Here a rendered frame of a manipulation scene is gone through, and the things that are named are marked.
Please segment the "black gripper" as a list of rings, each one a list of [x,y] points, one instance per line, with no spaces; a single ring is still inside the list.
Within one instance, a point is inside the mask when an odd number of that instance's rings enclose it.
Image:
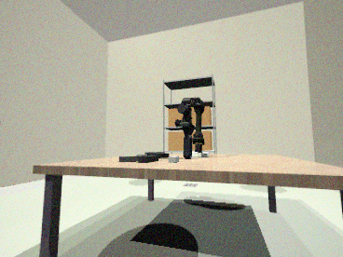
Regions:
[[[179,127],[184,131],[185,138],[187,139],[188,135],[192,135],[195,126],[192,124],[192,115],[184,115],[184,122],[180,122]]]

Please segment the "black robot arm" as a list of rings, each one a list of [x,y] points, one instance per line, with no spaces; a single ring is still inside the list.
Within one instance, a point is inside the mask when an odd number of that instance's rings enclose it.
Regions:
[[[199,103],[196,103],[199,102]],[[201,118],[202,113],[204,112],[204,102],[199,98],[183,98],[181,104],[178,106],[177,110],[180,114],[183,115],[192,115],[191,108],[188,106],[193,106],[196,113],[196,132],[193,135],[193,144],[195,144],[195,151],[202,153],[202,145],[205,144],[203,134],[201,133]],[[184,119],[176,119],[174,124],[176,127],[179,127],[180,122],[184,122]]]

